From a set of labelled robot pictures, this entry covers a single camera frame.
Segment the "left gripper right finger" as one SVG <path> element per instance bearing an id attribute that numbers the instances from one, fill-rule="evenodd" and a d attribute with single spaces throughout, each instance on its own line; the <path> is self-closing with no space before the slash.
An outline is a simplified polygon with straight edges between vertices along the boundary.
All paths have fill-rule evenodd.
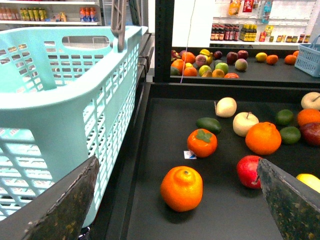
<path id="1" fill-rule="evenodd" d="M 269 211 L 284 240 L 320 238 L 320 194 L 267 159 L 257 174 Z"/>

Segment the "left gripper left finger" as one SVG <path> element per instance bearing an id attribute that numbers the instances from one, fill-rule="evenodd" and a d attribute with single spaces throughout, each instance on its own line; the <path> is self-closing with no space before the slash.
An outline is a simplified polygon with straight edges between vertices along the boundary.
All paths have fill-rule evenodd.
<path id="1" fill-rule="evenodd" d="M 94 198 L 99 160 L 92 156 L 0 222 L 2 240 L 76 240 Z"/>

